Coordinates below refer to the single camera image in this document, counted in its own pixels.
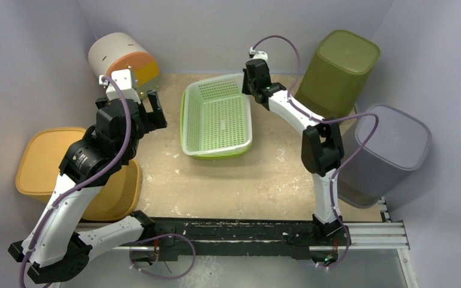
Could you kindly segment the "light green mesh tray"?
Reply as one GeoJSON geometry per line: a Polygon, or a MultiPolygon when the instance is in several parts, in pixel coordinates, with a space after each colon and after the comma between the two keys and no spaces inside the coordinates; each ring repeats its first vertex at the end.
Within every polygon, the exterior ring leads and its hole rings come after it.
{"type": "Polygon", "coordinates": [[[185,91],[181,148],[185,155],[241,150],[253,140],[250,98],[242,93],[243,73],[203,79],[185,91]]]}

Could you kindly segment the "green solid tray underneath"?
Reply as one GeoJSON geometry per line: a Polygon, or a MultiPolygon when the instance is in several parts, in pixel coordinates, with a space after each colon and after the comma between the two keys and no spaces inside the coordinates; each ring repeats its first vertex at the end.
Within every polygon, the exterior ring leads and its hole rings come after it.
{"type": "MultiPolygon", "coordinates": [[[[186,91],[183,91],[182,94],[182,100],[181,100],[181,108],[180,108],[180,114],[179,114],[179,137],[180,137],[180,143],[182,143],[182,138],[183,138],[183,125],[184,125],[184,102],[185,102],[185,93],[186,91]]],[[[216,155],[191,155],[190,157],[196,160],[225,160],[225,159],[231,159],[231,158],[237,158],[243,154],[245,154],[251,147],[252,147],[252,142],[248,144],[245,148],[234,151],[234,152],[227,152],[223,154],[216,154],[216,155]]]]}

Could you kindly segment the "yellow slatted waste basket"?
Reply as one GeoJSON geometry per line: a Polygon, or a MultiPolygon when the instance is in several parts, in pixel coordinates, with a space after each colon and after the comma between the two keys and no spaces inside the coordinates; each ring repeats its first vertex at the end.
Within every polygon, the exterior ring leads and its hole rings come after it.
{"type": "MultiPolygon", "coordinates": [[[[47,203],[55,188],[59,165],[68,147],[85,134],[80,127],[43,130],[27,144],[21,159],[15,185],[26,196],[47,203]]],[[[142,170],[137,161],[113,174],[93,198],[82,215],[86,221],[118,221],[137,207],[142,170]]]]}

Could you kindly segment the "olive green waste basket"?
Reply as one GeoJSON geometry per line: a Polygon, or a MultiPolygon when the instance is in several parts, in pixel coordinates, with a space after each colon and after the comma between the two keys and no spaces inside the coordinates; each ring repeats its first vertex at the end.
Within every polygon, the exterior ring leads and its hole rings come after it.
{"type": "Polygon", "coordinates": [[[351,31],[332,31],[316,48],[294,97],[323,118],[348,116],[380,56],[374,42],[351,31]]]}

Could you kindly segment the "grey slatted waste basket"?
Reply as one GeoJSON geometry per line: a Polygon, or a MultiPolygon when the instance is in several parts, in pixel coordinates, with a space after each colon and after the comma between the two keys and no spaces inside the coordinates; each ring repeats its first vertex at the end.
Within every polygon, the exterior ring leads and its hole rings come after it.
{"type": "Polygon", "coordinates": [[[339,199],[361,209],[375,205],[416,171],[431,141],[428,127],[399,109],[374,104],[367,111],[343,133],[345,158],[356,156],[337,177],[339,199]]]}

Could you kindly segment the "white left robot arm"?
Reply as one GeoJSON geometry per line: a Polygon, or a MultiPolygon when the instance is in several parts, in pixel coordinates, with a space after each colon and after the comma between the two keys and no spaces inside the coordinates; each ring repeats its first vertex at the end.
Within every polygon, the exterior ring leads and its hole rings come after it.
{"type": "Polygon", "coordinates": [[[96,123],[68,147],[38,223],[26,239],[9,246],[9,254],[21,264],[21,278],[48,287],[73,279],[90,261],[122,244],[152,243],[154,221],[140,211],[89,232],[76,232],[92,200],[136,156],[140,139],[167,127],[158,93],[148,91],[147,98],[151,111],[127,97],[97,100],[96,123]]]}

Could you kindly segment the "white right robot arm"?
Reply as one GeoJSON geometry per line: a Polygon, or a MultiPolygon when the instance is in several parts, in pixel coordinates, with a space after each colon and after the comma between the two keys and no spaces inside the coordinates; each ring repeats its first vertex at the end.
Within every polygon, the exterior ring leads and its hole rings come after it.
{"type": "Polygon", "coordinates": [[[344,156],[339,125],[306,111],[286,87],[271,81],[268,64],[250,59],[243,70],[242,92],[279,115],[301,135],[301,161],[311,173],[315,189],[313,236],[320,244],[333,240],[342,228],[337,201],[337,169],[344,156]]]}

